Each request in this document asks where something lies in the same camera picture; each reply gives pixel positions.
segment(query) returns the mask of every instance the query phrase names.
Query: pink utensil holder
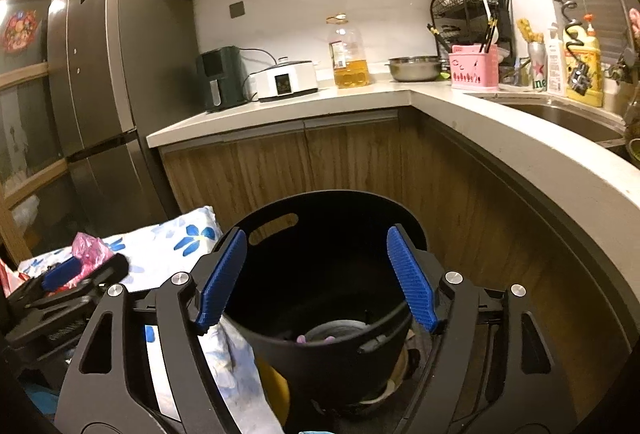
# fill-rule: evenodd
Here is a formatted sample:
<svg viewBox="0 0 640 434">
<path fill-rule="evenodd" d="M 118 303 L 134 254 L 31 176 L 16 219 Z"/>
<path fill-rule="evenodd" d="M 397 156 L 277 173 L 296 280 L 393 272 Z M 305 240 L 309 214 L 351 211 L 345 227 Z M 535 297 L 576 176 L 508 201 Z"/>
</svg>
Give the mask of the pink utensil holder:
<svg viewBox="0 0 640 434">
<path fill-rule="evenodd" d="M 498 90 L 498 49 L 479 53 L 480 45 L 452 47 L 449 54 L 451 87 L 472 91 Z"/>
</svg>

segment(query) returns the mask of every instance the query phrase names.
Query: white cloth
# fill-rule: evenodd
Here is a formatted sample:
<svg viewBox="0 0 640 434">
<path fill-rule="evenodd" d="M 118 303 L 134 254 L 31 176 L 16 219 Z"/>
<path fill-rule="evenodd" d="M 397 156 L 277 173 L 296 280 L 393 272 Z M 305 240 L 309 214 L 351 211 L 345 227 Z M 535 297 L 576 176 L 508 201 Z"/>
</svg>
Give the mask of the white cloth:
<svg viewBox="0 0 640 434">
<path fill-rule="evenodd" d="M 129 291 L 160 286 L 178 271 L 191 271 L 213 250 L 222 230 L 211 207 L 202 207 L 166 223 L 107 237 L 104 242 L 129 259 L 129 275 L 122 281 Z M 71 247 L 20 263 L 19 271 L 38 276 L 49 266 L 67 260 Z M 164 370 L 156 326 L 146 326 L 146 350 L 160 412 L 179 419 Z M 282 428 L 264 397 L 254 352 L 225 319 L 199 338 L 211 374 L 242 434 L 282 434 Z"/>
</svg>

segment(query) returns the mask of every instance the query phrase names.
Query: countertop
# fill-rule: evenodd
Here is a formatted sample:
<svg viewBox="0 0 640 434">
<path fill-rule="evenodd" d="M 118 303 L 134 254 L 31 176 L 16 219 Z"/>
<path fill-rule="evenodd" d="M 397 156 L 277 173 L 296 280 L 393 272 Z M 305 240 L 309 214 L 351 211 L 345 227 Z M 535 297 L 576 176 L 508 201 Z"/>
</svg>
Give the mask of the countertop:
<svg viewBox="0 0 640 434">
<path fill-rule="evenodd" d="M 587 232 L 640 301 L 640 170 L 603 147 L 530 114 L 470 96 L 450 82 L 377 81 L 364 88 L 253 102 L 202 113 L 147 137 L 162 147 L 233 130 L 361 110 L 413 106 L 487 150 Z"/>
</svg>

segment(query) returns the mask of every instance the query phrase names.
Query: gray refrigerator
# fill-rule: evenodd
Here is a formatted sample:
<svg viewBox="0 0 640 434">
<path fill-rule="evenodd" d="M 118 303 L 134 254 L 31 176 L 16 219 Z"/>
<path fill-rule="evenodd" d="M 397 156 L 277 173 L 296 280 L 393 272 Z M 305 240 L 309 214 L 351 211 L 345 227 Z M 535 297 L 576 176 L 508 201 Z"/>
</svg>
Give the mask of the gray refrigerator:
<svg viewBox="0 0 640 434">
<path fill-rule="evenodd" d="M 178 215 L 146 137 L 202 112 L 192 0 L 56 0 L 50 91 L 69 172 L 92 232 Z"/>
</svg>

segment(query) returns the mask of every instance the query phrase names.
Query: lower cabinet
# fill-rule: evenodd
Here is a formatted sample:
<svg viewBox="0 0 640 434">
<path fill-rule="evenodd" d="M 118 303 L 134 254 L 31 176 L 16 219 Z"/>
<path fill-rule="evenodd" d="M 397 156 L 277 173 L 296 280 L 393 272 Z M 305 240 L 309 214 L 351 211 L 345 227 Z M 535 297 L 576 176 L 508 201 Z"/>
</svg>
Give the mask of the lower cabinet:
<svg viewBox="0 0 640 434">
<path fill-rule="evenodd" d="M 355 189 L 399 201 L 418 217 L 447 269 L 478 286 L 525 286 L 568 375 L 578 417 L 600 401 L 629 354 L 625 320 L 585 268 L 589 259 L 577 243 L 591 239 L 548 217 L 533 186 L 412 108 L 273 128 L 165 148 L 180 208 L 211 205 L 227 230 L 269 202 L 309 190 Z"/>
</svg>

